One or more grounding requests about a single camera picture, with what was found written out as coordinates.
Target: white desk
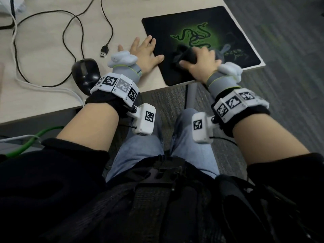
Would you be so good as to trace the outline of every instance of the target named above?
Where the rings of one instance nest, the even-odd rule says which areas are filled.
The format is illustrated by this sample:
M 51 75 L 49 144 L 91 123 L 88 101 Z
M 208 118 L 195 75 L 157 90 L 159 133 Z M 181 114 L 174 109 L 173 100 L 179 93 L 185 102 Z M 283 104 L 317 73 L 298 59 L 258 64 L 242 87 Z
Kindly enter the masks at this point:
M 17 16 L 18 21 L 36 12 L 63 9 L 74 14 L 82 12 L 91 0 L 26 0 L 26 12 Z M 237 26 L 242 30 L 223 0 L 103 0 L 105 13 L 114 27 L 114 37 L 109 45 L 110 53 L 117 51 L 117 45 L 129 48 L 136 36 L 146 37 L 142 18 L 170 13 L 185 12 L 215 6 L 224 6 Z M 64 13 L 39 15 L 25 21 L 18 29 L 16 38 L 20 66 L 26 77 L 38 85 L 54 85 L 61 82 L 70 72 L 73 58 L 62 44 L 62 32 L 71 16 Z M 86 14 L 80 17 L 85 30 L 84 53 L 86 58 L 94 58 L 101 75 L 110 72 L 107 67 L 109 55 L 100 58 L 101 47 L 107 43 L 111 28 L 104 19 L 100 0 L 95 0 Z M 44 92 L 22 88 L 13 78 L 13 61 L 10 53 L 11 31 L 0 31 L 0 62 L 5 64 L 5 73 L 0 94 L 0 124 L 31 118 L 51 112 L 80 107 L 78 100 L 67 93 Z M 78 60 L 81 28 L 75 19 L 66 34 L 66 43 Z M 261 60 L 254 69 L 265 66 Z M 139 83 L 140 92 L 168 87 L 156 67 L 150 75 Z M 77 92 L 84 99 L 71 77 L 62 87 Z

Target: black mouse pad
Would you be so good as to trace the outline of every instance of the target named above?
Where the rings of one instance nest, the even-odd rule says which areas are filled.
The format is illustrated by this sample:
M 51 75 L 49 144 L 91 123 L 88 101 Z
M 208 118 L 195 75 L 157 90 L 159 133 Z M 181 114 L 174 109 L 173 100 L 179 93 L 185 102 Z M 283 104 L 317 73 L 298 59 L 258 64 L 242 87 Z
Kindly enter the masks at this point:
M 147 35 L 156 38 L 154 55 L 165 56 L 159 68 L 169 86 L 193 80 L 188 72 L 172 66 L 172 54 L 178 44 L 220 51 L 229 44 L 230 49 L 224 53 L 225 62 L 231 61 L 242 68 L 261 63 L 223 6 L 143 18 L 142 23 Z

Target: jeans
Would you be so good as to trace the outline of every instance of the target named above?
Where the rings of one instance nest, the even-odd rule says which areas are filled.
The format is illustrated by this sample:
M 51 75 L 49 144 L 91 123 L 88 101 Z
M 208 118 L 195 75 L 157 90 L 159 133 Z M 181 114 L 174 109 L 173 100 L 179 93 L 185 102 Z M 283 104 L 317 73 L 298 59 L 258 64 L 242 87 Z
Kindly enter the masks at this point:
M 210 144 L 198 144 L 192 139 L 192 115 L 195 109 L 185 109 L 178 116 L 170 145 L 171 157 L 177 156 L 191 163 L 205 174 L 215 178 L 219 175 L 215 156 Z M 164 155 L 162 122 L 156 113 L 154 131 L 152 135 L 135 135 L 129 129 L 127 137 L 120 147 L 111 170 L 108 172 L 106 182 L 119 173 L 132 168 L 136 163 L 147 157 Z

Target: hand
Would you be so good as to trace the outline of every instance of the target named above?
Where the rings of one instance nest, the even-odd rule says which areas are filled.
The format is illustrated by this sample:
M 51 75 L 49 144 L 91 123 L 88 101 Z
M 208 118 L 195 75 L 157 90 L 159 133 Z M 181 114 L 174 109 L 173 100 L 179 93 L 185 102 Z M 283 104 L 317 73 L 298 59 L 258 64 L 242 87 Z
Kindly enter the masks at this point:
M 187 69 L 197 81 L 206 84 L 208 78 L 218 69 L 222 61 L 215 60 L 215 51 L 209 51 L 207 47 L 192 47 L 192 50 L 196 53 L 197 63 L 180 61 L 180 65 Z
M 160 64 L 164 60 L 164 55 L 161 54 L 154 58 L 151 57 L 156 44 L 156 39 L 152 39 L 151 35 L 145 38 L 140 46 L 138 46 L 139 43 L 140 38 L 136 37 L 129 52 L 137 56 L 138 61 L 136 64 L 142 69 L 142 74 L 144 75 L 151 72 L 156 65 Z M 123 50 L 123 46 L 118 45 L 118 51 Z

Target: razer logo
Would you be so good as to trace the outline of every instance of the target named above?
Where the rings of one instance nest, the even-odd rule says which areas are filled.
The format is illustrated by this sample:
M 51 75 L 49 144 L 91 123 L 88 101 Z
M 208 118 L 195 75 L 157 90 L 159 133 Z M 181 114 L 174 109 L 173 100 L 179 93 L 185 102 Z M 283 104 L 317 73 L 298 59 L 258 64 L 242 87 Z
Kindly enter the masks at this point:
M 180 35 L 171 35 L 172 38 L 178 41 L 188 40 L 190 47 L 207 47 L 210 48 L 209 43 L 204 42 L 204 39 L 211 37 L 210 32 L 206 31 L 208 22 L 197 25 L 196 29 L 185 28 Z

